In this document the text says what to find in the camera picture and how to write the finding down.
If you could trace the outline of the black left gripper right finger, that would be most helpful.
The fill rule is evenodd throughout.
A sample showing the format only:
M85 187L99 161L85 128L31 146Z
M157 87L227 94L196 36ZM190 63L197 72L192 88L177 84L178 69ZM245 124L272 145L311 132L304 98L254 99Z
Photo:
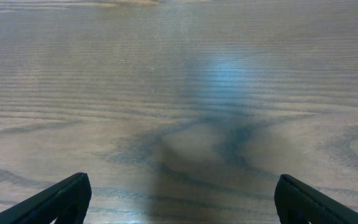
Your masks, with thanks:
M282 174L274 202L281 224L358 224L358 213L298 179Z

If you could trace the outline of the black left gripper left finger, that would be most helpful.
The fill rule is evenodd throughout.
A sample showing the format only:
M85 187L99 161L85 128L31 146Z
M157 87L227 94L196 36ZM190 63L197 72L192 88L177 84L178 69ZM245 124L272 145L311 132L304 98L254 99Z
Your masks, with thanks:
M79 172L1 212L0 224L83 224L90 200L90 180Z

